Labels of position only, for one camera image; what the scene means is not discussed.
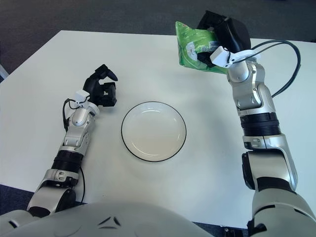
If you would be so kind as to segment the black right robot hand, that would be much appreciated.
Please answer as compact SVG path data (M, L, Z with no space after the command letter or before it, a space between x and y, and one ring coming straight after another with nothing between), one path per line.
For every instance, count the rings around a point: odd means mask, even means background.
M230 70L248 68L243 52L251 49L251 43L249 32L242 22L207 10L197 28L212 28L219 42L219 47L213 52L198 53L198 61L208 67L219 66Z

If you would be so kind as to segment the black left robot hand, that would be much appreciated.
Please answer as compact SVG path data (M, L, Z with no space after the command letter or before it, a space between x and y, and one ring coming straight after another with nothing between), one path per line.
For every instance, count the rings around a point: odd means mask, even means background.
M88 101L96 106L113 107L117 102L116 84L114 82L101 84L99 81L106 77L118 81L117 76L103 64L86 79L83 90L89 93Z

